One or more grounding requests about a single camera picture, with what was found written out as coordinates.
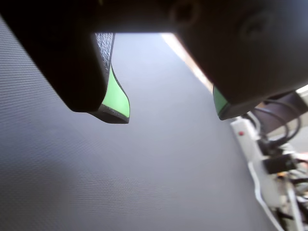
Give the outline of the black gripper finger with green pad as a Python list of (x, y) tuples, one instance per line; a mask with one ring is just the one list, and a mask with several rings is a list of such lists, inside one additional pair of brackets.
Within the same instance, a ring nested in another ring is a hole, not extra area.
[(233, 117), (308, 83), (305, 0), (179, 0), (174, 23)]
[(115, 35), (87, 24), (102, 5), (101, 0), (3, 0), (0, 13), (71, 111), (127, 124), (129, 100), (111, 63)]

